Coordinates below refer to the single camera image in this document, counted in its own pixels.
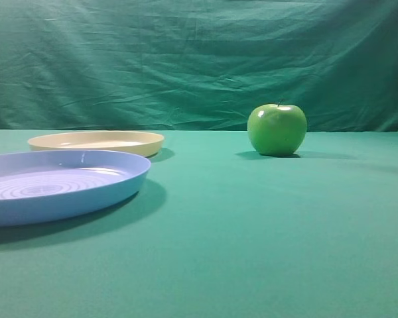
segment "apple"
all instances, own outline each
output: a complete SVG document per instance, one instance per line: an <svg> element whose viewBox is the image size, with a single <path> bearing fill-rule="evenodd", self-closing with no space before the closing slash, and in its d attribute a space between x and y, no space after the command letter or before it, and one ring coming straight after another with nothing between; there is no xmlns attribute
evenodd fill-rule
<svg viewBox="0 0 398 318"><path fill-rule="evenodd" d="M304 141L306 129L305 114L295 105L265 104L247 120L252 147L264 156L291 156Z"/></svg>

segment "table surface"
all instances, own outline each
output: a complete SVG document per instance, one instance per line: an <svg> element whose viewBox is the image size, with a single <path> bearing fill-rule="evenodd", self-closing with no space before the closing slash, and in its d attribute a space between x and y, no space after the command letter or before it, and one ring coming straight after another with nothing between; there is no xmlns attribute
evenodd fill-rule
<svg viewBox="0 0 398 318"><path fill-rule="evenodd" d="M311 132L298 158L160 133L130 202L0 229L0 318L398 318L398 132Z"/></svg>

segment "green cloth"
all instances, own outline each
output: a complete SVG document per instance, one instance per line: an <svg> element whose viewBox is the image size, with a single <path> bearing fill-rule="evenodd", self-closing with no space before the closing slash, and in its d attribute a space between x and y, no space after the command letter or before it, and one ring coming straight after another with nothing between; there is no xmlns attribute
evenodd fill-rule
<svg viewBox="0 0 398 318"><path fill-rule="evenodd" d="M0 0L0 129L398 129L398 0Z"/></svg>
<svg viewBox="0 0 398 318"><path fill-rule="evenodd" d="M308 133L301 158L162 133L129 203L0 229L0 318L398 318L398 132Z"/></svg>

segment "blue plate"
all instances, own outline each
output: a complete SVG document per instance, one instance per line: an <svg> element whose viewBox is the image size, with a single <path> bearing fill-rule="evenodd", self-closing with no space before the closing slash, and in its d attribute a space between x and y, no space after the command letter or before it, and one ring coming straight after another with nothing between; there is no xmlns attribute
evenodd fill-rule
<svg viewBox="0 0 398 318"><path fill-rule="evenodd" d="M107 150L0 155L0 227L55 221L109 207L137 193L149 159Z"/></svg>

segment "cream plate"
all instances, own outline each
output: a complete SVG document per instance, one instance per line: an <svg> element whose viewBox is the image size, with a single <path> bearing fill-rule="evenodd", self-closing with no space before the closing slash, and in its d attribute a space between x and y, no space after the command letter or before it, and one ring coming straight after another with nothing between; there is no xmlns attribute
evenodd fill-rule
<svg viewBox="0 0 398 318"><path fill-rule="evenodd" d="M162 147L164 136L142 131L77 131L47 134L28 140L31 150L113 150L149 157Z"/></svg>

